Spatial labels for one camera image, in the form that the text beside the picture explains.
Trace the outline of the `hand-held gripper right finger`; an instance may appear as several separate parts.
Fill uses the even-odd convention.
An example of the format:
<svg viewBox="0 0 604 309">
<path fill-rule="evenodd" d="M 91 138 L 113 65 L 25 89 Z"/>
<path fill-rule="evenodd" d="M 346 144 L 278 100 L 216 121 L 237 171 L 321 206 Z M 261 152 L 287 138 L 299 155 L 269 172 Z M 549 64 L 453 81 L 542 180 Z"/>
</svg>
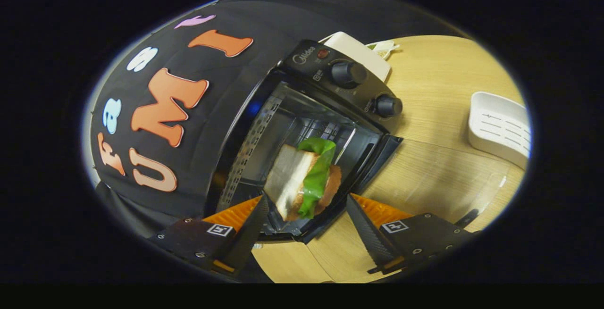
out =
<svg viewBox="0 0 604 309">
<path fill-rule="evenodd" d="M 347 196 L 346 210 L 375 263 L 369 273 L 416 270 L 477 236 L 430 212 L 411 215 L 357 194 Z"/>
</svg>

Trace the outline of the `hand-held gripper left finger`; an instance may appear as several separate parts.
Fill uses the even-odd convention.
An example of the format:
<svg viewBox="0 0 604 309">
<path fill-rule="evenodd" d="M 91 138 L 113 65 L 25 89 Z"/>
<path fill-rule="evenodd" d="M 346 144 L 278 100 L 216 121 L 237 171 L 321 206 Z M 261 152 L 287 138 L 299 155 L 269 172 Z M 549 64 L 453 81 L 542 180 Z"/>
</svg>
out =
<svg viewBox="0 0 604 309">
<path fill-rule="evenodd" d="M 180 219 L 149 241 L 207 273 L 236 277 L 246 266 L 268 212 L 263 194 L 207 218 Z"/>
</svg>

